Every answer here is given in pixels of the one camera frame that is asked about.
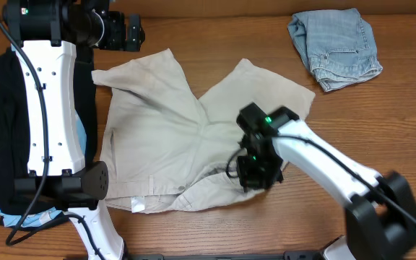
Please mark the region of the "beige khaki shorts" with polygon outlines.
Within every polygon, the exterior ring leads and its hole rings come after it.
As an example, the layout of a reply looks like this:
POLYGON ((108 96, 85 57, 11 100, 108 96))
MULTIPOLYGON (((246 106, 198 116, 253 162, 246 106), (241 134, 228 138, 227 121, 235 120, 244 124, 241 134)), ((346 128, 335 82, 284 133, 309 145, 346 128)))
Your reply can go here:
POLYGON ((192 93, 170 50, 95 70, 112 98, 100 158, 108 166, 105 203, 130 212, 196 212, 244 202, 230 156, 250 103, 269 113, 285 106, 305 118, 314 93, 242 59, 201 97, 192 93))

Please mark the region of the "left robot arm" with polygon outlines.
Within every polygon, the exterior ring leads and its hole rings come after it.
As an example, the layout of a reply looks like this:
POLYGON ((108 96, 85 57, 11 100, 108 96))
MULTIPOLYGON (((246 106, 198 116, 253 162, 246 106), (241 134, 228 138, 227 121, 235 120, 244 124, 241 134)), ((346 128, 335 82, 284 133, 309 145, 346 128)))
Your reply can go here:
POLYGON ((26 174, 14 181, 18 195, 44 200, 77 229, 89 259, 128 259, 125 240, 113 226, 105 197, 104 162, 87 164, 74 107, 77 51, 138 51, 144 31, 138 15, 124 15, 105 0, 8 1, 6 36, 22 69, 30 127, 26 174))

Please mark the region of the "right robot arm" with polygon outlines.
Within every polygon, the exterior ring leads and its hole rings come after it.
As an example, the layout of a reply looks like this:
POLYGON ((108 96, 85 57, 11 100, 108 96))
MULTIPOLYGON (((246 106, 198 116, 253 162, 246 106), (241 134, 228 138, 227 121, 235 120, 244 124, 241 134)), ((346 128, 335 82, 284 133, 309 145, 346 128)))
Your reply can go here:
POLYGON ((406 178, 383 177, 335 149, 299 116, 282 106, 270 114, 251 103, 236 119, 243 130, 235 152, 244 191, 283 181, 289 162, 319 184, 344 209, 346 233, 316 251, 288 251, 285 259, 402 259, 416 246, 416 201, 406 178))

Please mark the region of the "folded light blue jeans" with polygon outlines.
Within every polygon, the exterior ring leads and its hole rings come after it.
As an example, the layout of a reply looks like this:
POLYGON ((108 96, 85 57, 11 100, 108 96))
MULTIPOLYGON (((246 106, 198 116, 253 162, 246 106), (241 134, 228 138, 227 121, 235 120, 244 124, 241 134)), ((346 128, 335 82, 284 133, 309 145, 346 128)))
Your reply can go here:
POLYGON ((287 29, 304 67, 325 92, 383 71, 372 27, 356 8, 298 12, 287 29))

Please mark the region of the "black garment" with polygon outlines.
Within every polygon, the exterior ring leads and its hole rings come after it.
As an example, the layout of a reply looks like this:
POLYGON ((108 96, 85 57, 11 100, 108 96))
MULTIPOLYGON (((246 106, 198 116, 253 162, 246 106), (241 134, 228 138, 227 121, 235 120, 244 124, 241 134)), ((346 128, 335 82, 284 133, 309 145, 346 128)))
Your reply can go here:
MULTIPOLYGON (((93 161, 98 148, 93 69, 93 52, 78 49, 74 107, 80 148, 87 164, 93 161)), ((0 225, 6 228, 13 228, 30 204, 28 198, 14 195, 14 179, 27 173, 29 150, 25 83, 16 54, 7 49, 0 55, 0 225)))

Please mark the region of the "light blue garment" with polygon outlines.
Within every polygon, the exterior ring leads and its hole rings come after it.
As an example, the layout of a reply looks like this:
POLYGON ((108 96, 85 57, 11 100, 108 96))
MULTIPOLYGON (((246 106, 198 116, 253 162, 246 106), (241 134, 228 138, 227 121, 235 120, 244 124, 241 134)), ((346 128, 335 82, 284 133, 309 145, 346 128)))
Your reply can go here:
MULTIPOLYGON (((86 152, 86 144, 87 144, 87 135, 85 128, 82 124, 82 121, 78 115, 75 113, 75 120, 77 126, 77 135, 79 138, 79 145, 82 151, 82 154, 85 155, 86 152)), ((51 207, 50 209, 43 210, 41 213, 36 214, 29 214, 27 218, 23 221, 21 228, 19 230, 30 231, 34 228, 40 227, 42 224, 46 224, 47 222, 56 219, 57 217, 61 217, 63 212, 61 210, 57 210, 55 207, 51 207)), ((13 215, 13 214, 6 214, 3 213, 0 208, 0 225, 6 228, 13 228, 17 222, 21 219, 21 215, 13 215)))

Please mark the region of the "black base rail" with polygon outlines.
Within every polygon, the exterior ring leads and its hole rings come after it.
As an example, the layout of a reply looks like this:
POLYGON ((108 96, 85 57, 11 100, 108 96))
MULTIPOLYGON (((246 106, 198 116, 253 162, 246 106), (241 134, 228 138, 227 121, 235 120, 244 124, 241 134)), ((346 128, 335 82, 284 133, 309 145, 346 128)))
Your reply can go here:
POLYGON ((126 253, 124 260, 324 260, 320 251, 286 251, 281 254, 224 254, 224 255, 192 255, 164 256, 162 254, 130 255, 126 253))

